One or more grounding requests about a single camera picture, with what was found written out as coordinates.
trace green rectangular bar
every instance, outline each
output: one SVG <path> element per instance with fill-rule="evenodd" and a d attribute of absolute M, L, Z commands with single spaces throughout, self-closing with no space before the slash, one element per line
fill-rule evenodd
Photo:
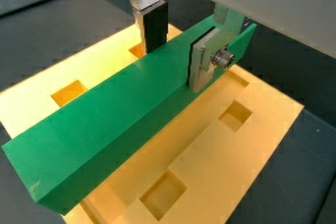
<path fill-rule="evenodd" d="M 66 214 L 197 99 L 202 92 L 187 87 L 190 45 L 211 27 L 213 17 L 5 144 L 35 202 Z M 237 61 L 255 28 L 230 43 Z"/>

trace rectangular hole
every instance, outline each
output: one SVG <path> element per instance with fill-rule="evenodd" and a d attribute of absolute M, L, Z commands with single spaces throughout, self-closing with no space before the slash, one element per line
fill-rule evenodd
<path fill-rule="evenodd" d="M 251 114 L 253 112 L 238 101 L 234 101 L 225 113 L 221 115 L 219 120 L 234 132 L 237 132 L 246 123 Z"/>
<path fill-rule="evenodd" d="M 161 220 L 183 195 L 187 187 L 169 171 L 141 198 L 142 203 Z"/>
<path fill-rule="evenodd" d="M 230 90 L 230 95 L 235 97 L 249 85 L 250 83 L 245 79 L 242 79 L 234 72 L 226 72 L 223 88 Z"/>
<path fill-rule="evenodd" d="M 77 80 L 63 89 L 61 89 L 55 94 L 53 94 L 51 98 L 57 102 L 58 106 L 62 107 L 77 97 L 79 97 L 87 90 L 89 88 L 85 86 L 85 84 Z"/>
<path fill-rule="evenodd" d="M 142 58 L 145 56 L 145 52 L 143 52 L 143 47 L 142 47 L 142 43 L 139 43 L 135 47 L 133 47 L 129 50 L 134 56 L 137 56 L 138 58 Z"/>

